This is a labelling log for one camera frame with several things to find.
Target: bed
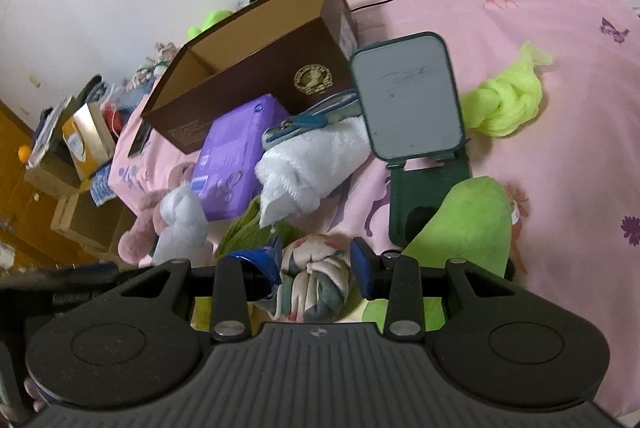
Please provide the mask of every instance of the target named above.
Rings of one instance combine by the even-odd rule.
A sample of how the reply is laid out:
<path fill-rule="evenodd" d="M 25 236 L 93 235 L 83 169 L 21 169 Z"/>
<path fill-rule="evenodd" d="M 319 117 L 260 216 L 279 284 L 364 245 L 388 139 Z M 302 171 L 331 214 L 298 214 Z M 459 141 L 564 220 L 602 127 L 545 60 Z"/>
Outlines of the bed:
<path fill-rule="evenodd" d="M 538 119 L 507 138 L 472 135 L 467 151 L 474 176 L 508 184 L 518 202 L 512 255 L 523 285 L 606 336 L 611 360 L 597 403 L 616 416 L 640 408 L 638 17 L 620 0 L 397 0 L 354 17 L 360 45 L 442 35 L 461 92 L 505 69 L 526 41 L 553 55 L 541 72 Z M 127 159 L 142 107 L 123 131 L 109 179 L 135 212 L 175 164 L 197 158 L 153 132 L 143 153 Z M 363 236 L 380 252 L 392 247 L 387 204 L 388 172 L 370 158 L 302 224 L 343 240 Z"/>

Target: open box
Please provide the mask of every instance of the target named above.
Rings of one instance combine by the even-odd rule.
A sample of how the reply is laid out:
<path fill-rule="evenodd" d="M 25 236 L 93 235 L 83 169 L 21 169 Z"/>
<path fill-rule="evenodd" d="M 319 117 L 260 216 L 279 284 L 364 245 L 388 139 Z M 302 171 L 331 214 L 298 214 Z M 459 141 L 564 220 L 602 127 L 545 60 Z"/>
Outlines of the open box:
<path fill-rule="evenodd" d="M 406 246 L 419 232 L 408 226 L 424 223 L 471 177 L 449 52 L 439 35 L 418 33 L 360 49 L 351 71 L 371 148 L 391 174 L 389 238 Z M 405 171 L 419 157 L 442 165 Z"/>
<path fill-rule="evenodd" d="M 356 47 L 345 0 L 259 0 L 180 49 L 142 118 L 191 153 L 214 119 L 262 95 L 295 115 L 351 88 Z"/>

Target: purple flower print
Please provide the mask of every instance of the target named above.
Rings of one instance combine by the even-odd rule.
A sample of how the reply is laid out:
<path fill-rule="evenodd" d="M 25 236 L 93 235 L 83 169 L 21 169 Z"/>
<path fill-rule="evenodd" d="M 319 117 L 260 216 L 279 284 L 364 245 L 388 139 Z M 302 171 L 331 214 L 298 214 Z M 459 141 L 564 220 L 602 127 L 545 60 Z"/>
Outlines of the purple flower print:
<path fill-rule="evenodd" d="M 629 217 L 628 215 L 622 219 L 620 225 L 622 231 L 625 232 L 625 238 L 629 239 L 629 244 L 637 246 L 640 244 L 640 219 L 638 217 Z"/>

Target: purple plastic package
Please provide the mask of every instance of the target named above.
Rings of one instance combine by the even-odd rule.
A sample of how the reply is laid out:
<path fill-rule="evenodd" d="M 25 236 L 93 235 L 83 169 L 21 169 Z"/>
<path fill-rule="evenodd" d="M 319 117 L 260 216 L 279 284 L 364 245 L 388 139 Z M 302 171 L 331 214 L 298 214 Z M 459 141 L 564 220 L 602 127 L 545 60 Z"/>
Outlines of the purple plastic package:
<path fill-rule="evenodd" d="M 211 124 L 191 179 L 207 221 L 239 217 L 260 193 L 254 168 L 263 153 L 262 133 L 288 117 L 266 94 Z"/>

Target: plush bunny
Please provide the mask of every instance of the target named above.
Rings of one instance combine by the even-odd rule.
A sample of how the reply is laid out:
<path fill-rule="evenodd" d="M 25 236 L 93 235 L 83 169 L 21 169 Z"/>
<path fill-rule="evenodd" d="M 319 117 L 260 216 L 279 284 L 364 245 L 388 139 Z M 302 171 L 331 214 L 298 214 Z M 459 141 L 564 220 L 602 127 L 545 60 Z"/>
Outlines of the plush bunny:
<path fill-rule="evenodd" d="M 160 212 L 162 199 L 183 182 L 190 182 L 194 168 L 195 163 L 181 163 L 175 166 L 169 174 L 169 188 L 155 190 L 143 196 L 138 218 L 118 242 L 118 254 L 123 261 L 135 265 L 148 255 L 156 237 L 167 227 Z"/>

